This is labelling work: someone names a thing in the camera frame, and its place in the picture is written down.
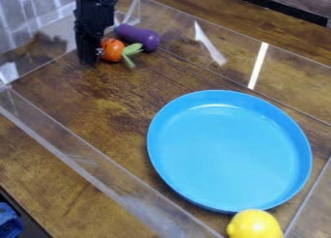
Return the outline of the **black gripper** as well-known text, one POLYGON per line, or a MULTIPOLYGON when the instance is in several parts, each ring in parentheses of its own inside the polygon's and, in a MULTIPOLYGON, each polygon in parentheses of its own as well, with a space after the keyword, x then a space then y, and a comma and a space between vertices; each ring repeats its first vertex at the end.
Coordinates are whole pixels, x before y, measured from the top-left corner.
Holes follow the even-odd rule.
POLYGON ((74 0, 74 41, 78 60, 94 64, 104 54, 101 40, 104 29, 113 25, 113 10, 117 0, 74 0))

